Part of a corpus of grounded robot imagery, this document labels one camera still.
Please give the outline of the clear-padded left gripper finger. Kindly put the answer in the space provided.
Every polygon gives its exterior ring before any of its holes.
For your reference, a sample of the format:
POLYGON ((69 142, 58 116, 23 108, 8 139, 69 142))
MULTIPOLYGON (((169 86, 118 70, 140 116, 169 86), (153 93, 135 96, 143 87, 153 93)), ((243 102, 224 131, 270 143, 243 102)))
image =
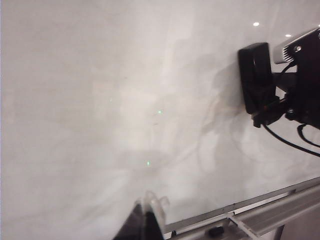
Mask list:
POLYGON ((148 190, 139 198, 114 240, 163 240, 170 201, 148 190))

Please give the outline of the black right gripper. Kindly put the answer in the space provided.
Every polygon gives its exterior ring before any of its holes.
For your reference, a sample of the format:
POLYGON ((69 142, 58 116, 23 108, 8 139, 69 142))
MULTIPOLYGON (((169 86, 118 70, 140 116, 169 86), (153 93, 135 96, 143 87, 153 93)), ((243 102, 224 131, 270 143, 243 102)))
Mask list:
POLYGON ((285 113, 289 120, 320 127, 320 33, 312 31, 284 48, 284 56, 296 64, 296 72, 273 72, 273 83, 280 89, 292 89, 288 99, 277 99, 251 115, 253 126, 270 125, 285 113))

